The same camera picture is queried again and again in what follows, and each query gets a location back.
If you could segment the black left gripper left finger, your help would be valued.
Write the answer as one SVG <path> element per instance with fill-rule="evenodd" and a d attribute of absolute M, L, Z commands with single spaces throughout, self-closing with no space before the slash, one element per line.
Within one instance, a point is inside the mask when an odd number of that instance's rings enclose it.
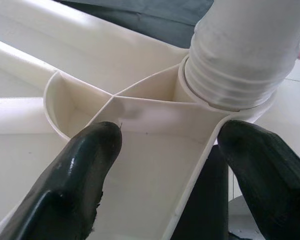
<path fill-rule="evenodd" d="M 121 148 L 122 132 L 113 122 L 81 130 L 38 177 L 0 240 L 86 240 Z"/>

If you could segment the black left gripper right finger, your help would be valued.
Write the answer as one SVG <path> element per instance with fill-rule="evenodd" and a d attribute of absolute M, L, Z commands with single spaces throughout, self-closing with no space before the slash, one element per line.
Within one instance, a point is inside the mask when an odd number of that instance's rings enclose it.
<path fill-rule="evenodd" d="M 266 240 L 300 240 L 300 157 L 276 133 L 228 120 L 218 147 Z"/>

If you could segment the white plastic table top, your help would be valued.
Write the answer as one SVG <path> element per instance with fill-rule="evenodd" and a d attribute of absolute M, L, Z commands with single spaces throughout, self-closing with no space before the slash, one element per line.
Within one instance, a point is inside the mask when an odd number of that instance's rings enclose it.
<path fill-rule="evenodd" d="M 188 87 L 188 51 L 52 0 L 0 0 L 0 138 L 12 143 L 0 176 L 20 203 L 44 163 L 84 127 L 120 126 L 87 240 L 170 240 L 195 182 L 230 119 L 256 121 L 273 103 L 211 107 Z"/>

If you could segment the white plastic table leg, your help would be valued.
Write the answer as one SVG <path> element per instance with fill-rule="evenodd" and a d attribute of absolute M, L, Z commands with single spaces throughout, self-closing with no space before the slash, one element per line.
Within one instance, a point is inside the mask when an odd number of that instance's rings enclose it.
<path fill-rule="evenodd" d="M 265 103 L 300 52 L 300 0 L 214 0 L 184 65 L 197 102 L 239 111 Z"/>

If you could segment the black table cloth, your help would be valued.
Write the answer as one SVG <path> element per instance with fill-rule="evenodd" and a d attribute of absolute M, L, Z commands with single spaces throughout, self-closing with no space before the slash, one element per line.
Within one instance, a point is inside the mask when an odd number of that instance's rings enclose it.
<path fill-rule="evenodd" d="M 214 0 L 54 0 L 132 31 L 187 49 Z M 228 166 L 214 145 L 170 240 L 232 240 Z"/>

